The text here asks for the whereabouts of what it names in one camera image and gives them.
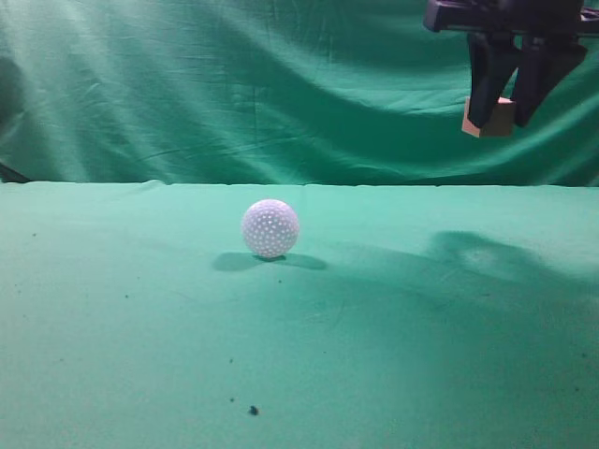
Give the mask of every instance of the white golf ball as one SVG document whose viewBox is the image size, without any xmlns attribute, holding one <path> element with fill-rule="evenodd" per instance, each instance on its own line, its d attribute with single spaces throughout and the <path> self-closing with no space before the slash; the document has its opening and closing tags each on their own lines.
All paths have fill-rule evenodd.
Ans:
<svg viewBox="0 0 599 449">
<path fill-rule="evenodd" d="M 278 199 L 263 199 L 243 215 L 241 232 L 247 247 L 265 258 L 278 257 L 296 244 L 300 231 L 298 215 Z"/>
</svg>

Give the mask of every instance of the wooden block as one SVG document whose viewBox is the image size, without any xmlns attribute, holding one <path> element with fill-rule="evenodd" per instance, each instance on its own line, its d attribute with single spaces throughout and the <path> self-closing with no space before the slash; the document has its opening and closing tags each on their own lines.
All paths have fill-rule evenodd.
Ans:
<svg viewBox="0 0 599 449">
<path fill-rule="evenodd" d="M 464 108 L 464 120 L 461 130 L 475 138 L 504 138 L 512 135 L 514 128 L 514 114 L 516 103 L 508 98 L 501 97 L 493 109 L 490 120 L 482 128 L 476 127 L 468 120 L 468 109 L 470 108 L 470 97 L 466 98 Z"/>
</svg>

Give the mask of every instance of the green tablecloth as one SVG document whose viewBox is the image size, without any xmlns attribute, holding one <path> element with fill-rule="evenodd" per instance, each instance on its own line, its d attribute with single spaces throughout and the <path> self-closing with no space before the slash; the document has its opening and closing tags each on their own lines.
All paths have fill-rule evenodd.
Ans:
<svg viewBox="0 0 599 449">
<path fill-rule="evenodd" d="M 269 263 L 265 197 L 301 224 Z M 598 201 L 2 184 L 0 446 L 599 447 Z"/>
</svg>

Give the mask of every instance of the green cloth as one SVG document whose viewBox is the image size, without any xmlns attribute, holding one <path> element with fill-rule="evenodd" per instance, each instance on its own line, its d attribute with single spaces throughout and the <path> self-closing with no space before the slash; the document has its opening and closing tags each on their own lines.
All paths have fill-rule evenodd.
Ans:
<svg viewBox="0 0 599 449">
<path fill-rule="evenodd" d="M 426 30 L 425 10 L 424 0 L 5 0 L 0 164 L 16 173 L 0 175 L 599 185 L 596 41 L 582 39 L 587 60 L 529 127 L 476 139 L 460 130 L 465 34 Z"/>
<path fill-rule="evenodd" d="M 274 262 L 266 197 L 301 226 Z M 2 184 L 0 446 L 599 447 L 598 201 Z"/>
</svg>

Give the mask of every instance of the robotic arm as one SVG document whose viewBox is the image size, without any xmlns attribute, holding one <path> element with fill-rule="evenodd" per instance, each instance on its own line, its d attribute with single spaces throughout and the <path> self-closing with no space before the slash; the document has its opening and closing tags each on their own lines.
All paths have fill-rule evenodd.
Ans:
<svg viewBox="0 0 599 449">
<path fill-rule="evenodd" d="M 583 0 L 429 0 L 424 26 L 468 34 L 468 120 L 482 128 L 517 69 L 510 100 L 524 127 L 548 94 L 585 59 L 578 39 L 599 37 L 599 9 Z M 521 47 L 516 36 L 522 36 Z"/>
</svg>

